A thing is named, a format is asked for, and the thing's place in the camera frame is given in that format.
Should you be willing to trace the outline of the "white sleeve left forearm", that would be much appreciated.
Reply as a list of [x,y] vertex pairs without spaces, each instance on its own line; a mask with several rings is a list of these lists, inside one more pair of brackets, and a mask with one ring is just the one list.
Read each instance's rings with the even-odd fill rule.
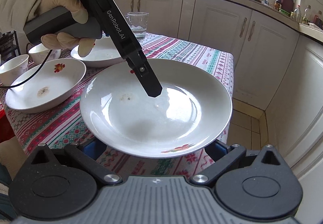
[[29,15],[33,15],[41,0],[1,0],[1,32],[22,33]]

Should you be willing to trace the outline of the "gloved left hand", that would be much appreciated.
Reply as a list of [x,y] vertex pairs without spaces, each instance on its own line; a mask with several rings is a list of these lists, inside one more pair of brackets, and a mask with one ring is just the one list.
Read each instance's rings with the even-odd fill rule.
[[[88,12],[81,4],[80,0],[38,0],[34,5],[35,12],[29,13],[29,19],[40,16],[49,10],[63,6],[69,10],[73,19],[80,24],[85,24],[88,21]],[[86,57],[92,51],[95,45],[94,39],[89,38],[74,38],[67,33],[46,34],[41,37],[42,44],[51,50],[70,49],[78,46],[78,53],[81,57]]]

